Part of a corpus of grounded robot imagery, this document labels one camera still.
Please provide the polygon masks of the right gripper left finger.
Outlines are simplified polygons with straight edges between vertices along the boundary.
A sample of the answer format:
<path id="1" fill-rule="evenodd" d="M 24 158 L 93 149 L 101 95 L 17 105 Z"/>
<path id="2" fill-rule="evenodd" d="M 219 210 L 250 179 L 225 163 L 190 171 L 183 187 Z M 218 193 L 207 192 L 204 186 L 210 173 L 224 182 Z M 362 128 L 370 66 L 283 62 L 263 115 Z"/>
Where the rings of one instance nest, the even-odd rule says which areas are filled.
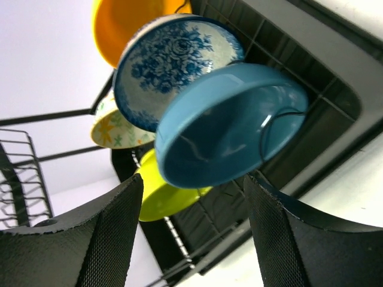
<path id="1" fill-rule="evenodd" d="M 1 286 L 124 286 L 143 196 L 135 174 L 33 227 L 1 231 Z"/>

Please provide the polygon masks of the plain blue bowl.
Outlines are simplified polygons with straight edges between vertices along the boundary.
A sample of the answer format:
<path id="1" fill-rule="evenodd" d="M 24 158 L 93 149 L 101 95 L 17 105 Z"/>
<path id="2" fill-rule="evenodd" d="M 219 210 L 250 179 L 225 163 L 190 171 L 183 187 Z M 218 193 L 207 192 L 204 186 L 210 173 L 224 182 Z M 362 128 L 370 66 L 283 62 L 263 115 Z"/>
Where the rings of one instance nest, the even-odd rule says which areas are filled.
<path id="1" fill-rule="evenodd" d="M 268 66 L 236 63 L 192 82 L 166 108 L 155 151 L 164 180 L 220 185 L 270 160 L 301 128 L 304 88 Z"/>

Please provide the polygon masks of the blue floral white bowl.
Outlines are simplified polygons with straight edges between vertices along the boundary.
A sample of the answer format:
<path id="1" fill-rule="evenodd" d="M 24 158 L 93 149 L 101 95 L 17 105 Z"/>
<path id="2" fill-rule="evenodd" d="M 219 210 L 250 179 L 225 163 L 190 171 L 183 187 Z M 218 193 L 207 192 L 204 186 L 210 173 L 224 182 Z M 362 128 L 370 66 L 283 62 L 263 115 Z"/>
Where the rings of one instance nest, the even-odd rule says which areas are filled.
<path id="1" fill-rule="evenodd" d="M 120 56 L 116 105 L 128 122 L 153 132 L 181 90 L 244 57 L 243 44 L 219 21 L 195 14 L 158 17 L 134 34 Z"/>

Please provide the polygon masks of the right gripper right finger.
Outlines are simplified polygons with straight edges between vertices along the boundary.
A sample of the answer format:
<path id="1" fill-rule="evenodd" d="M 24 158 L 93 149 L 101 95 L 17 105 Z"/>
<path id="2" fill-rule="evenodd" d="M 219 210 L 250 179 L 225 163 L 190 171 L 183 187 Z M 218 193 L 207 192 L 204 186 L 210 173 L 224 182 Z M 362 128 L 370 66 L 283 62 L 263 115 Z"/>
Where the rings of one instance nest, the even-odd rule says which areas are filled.
<path id="1" fill-rule="evenodd" d="M 244 195 L 265 286 L 382 286 L 382 228 L 322 212 L 247 175 Z"/>

